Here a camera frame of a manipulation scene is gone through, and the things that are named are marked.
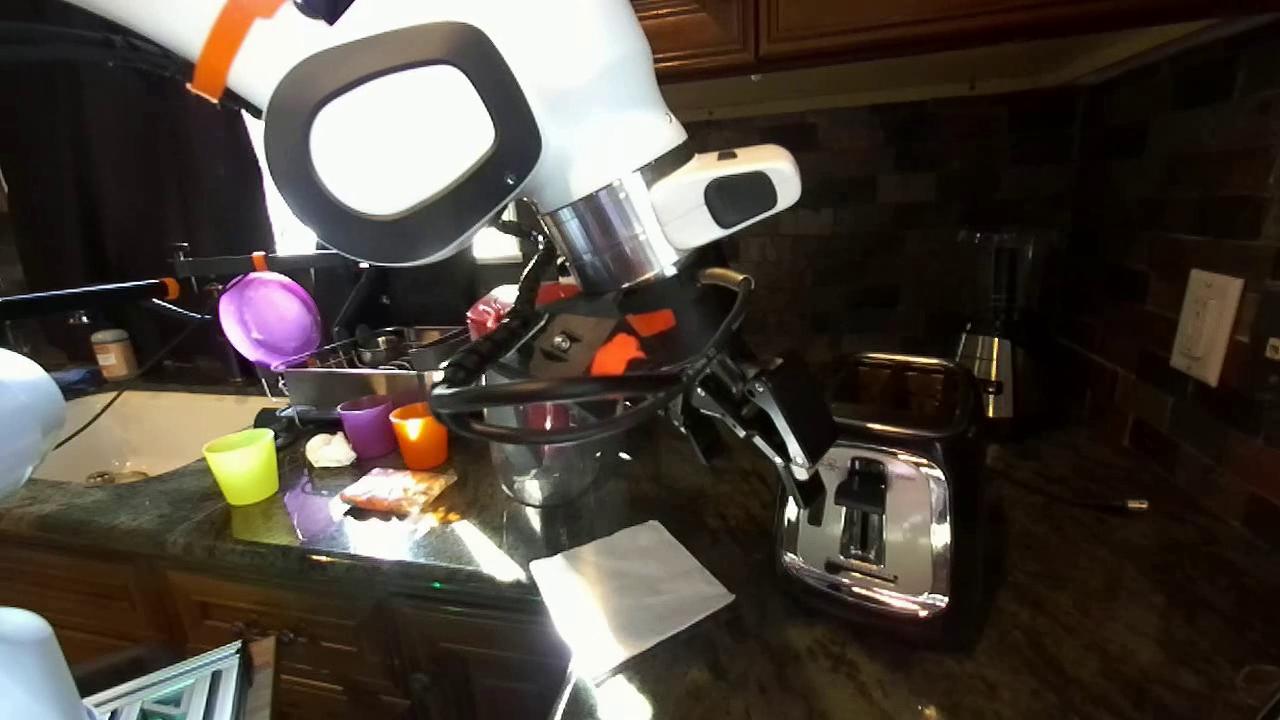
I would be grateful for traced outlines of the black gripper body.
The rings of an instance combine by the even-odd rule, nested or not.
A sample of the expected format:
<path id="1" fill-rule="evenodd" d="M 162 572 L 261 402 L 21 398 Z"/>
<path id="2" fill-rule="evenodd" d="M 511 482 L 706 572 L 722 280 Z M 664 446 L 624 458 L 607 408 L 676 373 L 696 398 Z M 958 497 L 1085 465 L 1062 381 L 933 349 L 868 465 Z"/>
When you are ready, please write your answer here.
<path id="1" fill-rule="evenodd" d="M 728 285 L 688 271 L 627 291 L 559 285 L 523 344 L 523 394 L 559 402 L 653 398 L 688 383 L 728 319 Z"/>

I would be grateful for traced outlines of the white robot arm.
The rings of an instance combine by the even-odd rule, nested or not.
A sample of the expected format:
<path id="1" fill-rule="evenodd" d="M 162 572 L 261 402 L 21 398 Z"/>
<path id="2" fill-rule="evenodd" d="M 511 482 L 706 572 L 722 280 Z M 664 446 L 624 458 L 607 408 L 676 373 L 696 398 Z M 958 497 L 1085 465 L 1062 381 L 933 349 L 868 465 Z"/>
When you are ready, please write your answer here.
<path id="1" fill-rule="evenodd" d="M 805 193 L 782 145 L 688 145 L 627 0 L 69 5 L 256 110 L 291 217 L 363 265 L 437 265 L 523 201 L 584 291 L 627 295 Z"/>

